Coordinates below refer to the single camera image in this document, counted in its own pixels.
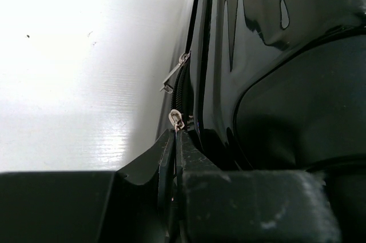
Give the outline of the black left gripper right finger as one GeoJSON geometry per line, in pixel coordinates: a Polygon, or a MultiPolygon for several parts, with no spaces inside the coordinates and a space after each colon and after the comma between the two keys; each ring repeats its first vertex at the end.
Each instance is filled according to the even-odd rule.
{"type": "Polygon", "coordinates": [[[299,170],[223,171],[176,133],[178,201],[189,242],[341,242],[319,179],[299,170]]]}

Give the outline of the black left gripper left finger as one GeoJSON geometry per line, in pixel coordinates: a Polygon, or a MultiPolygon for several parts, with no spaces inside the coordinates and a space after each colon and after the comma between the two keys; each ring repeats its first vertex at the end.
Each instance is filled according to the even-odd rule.
{"type": "Polygon", "coordinates": [[[165,131],[117,171],[1,174],[2,242],[164,242],[159,168],[174,144],[165,131]]]}

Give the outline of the black white space suitcase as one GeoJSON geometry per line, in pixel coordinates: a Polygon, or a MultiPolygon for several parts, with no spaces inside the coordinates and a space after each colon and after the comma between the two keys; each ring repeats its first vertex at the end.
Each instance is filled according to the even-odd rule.
{"type": "Polygon", "coordinates": [[[365,0],[186,0],[158,130],[182,114],[224,170],[323,177],[341,240],[365,241],[365,0]]]}

